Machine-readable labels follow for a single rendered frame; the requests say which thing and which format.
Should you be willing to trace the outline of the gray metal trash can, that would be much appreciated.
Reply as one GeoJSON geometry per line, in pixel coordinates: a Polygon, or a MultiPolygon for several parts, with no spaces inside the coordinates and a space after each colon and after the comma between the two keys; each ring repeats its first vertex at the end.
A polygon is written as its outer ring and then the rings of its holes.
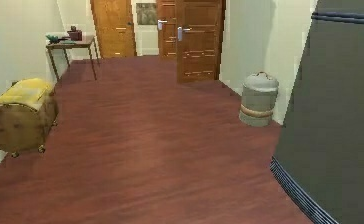
{"type": "Polygon", "coordinates": [[[243,83],[239,119],[253,127],[267,126],[272,120],[279,82],[266,72],[247,76],[243,83]]]}

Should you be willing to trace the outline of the brown wooden room door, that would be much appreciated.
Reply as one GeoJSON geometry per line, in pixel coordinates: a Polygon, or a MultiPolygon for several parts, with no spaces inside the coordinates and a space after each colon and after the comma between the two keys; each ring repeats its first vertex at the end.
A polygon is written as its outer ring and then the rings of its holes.
{"type": "Polygon", "coordinates": [[[103,58],[137,55],[131,0],[90,0],[103,58]]]}
{"type": "Polygon", "coordinates": [[[176,0],[156,0],[157,21],[167,20],[158,30],[159,56],[163,59],[176,58],[176,0]]]}
{"type": "Polygon", "coordinates": [[[177,38],[177,81],[216,80],[219,75],[223,0],[176,0],[177,28],[191,28],[177,38]]]}

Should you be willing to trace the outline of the brown side table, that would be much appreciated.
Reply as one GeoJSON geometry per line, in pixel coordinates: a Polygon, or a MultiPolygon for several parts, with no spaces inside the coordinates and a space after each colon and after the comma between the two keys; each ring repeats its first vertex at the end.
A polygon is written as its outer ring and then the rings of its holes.
{"type": "Polygon", "coordinates": [[[72,41],[71,43],[65,43],[64,41],[60,41],[58,43],[49,43],[46,45],[46,50],[48,52],[51,67],[54,71],[56,80],[59,81],[60,77],[59,77],[59,73],[57,70],[57,66],[55,64],[53,51],[61,50],[65,56],[67,65],[70,65],[70,61],[69,61],[68,54],[67,54],[68,49],[87,49],[88,50],[89,59],[90,59],[90,63],[91,63],[92,71],[93,71],[93,77],[94,77],[94,79],[97,79],[97,74],[96,74],[94,61],[93,61],[93,59],[96,59],[97,64],[100,64],[98,48],[96,45],[96,38],[94,35],[86,35],[86,36],[82,37],[81,41],[72,41]]]}

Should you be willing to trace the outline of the green object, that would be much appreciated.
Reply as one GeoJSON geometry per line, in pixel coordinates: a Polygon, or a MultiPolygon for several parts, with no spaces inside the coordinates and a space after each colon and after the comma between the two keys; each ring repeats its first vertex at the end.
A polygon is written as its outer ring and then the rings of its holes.
{"type": "Polygon", "coordinates": [[[49,41],[50,44],[59,44],[59,43],[74,44],[74,41],[67,37],[60,38],[54,35],[46,35],[46,39],[49,41]]]}

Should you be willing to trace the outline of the dark grey fridge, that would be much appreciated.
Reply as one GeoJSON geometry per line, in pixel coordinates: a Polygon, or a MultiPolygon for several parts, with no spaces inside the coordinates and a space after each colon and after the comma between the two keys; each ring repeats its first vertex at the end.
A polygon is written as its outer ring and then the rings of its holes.
{"type": "Polygon", "coordinates": [[[270,169],[313,224],[364,224],[364,0],[318,0],[270,169]]]}

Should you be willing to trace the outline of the brown chest with yellow cushion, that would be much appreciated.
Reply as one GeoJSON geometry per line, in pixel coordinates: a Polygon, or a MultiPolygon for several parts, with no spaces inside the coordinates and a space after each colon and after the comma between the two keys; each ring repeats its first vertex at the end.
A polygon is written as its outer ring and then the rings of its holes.
{"type": "Polygon", "coordinates": [[[40,78],[14,82],[0,95],[0,150],[13,158],[22,151],[46,151],[59,113],[55,88],[40,78]]]}

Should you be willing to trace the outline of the framed wall picture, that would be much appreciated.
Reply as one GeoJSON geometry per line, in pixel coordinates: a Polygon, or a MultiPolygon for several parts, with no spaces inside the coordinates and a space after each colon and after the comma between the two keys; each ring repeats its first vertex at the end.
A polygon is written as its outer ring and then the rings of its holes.
{"type": "Polygon", "coordinates": [[[139,25],[157,24],[157,4],[156,3],[137,3],[136,4],[137,22],[139,25]]]}

